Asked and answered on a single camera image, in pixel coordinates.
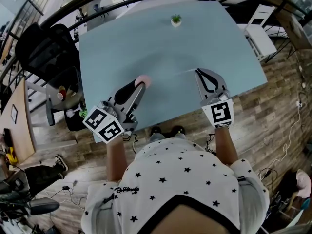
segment shoe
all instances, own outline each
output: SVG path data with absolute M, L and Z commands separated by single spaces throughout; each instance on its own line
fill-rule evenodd
M 64 162 L 64 159 L 61 157 L 61 155 L 55 155 L 55 163 L 62 166 L 64 168 L 64 171 L 68 171 L 68 166 Z
M 64 175 L 63 174 L 59 173 L 58 176 L 59 176 L 59 179 L 64 179 Z
M 153 134 L 161 134 L 160 127 L 152 127 L 150 136 L 152 136 Z
M 174 137 L 176 134 L 184 134 L 185 135 L 185 129 L 182 126 L 174 126 L 171 130 L 171 134 Z

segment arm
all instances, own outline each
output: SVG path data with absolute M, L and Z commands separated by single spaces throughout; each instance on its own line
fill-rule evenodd
M 292 194 L 292 197 L 291 197 L 291 199 L 289 200 L 289 204 L 288 204 L 287 209 L 286 209 L 287 212 L 292 208 L 293 201 L 294 201 L 294 199 L 297 197 L 298 192 L 294 192 L 294 193 Z
M 118 181 L 127 169 L 127 161 L 122 138 L 117 137 L 107 144 L 106 173 L 108 181 Z
M 238 155 L 227 127 L 215 130 L 216 156 L 225 165 L 232 165 L 238 160 Z
M 5 164 L 5 156 L 4 155 L 0 155 L 0 162 L 1 162 L 1 166 L 5 175 L 5 178 L 8 178 L 11 174 L 11 172 L 9 171 L 8 167 Z

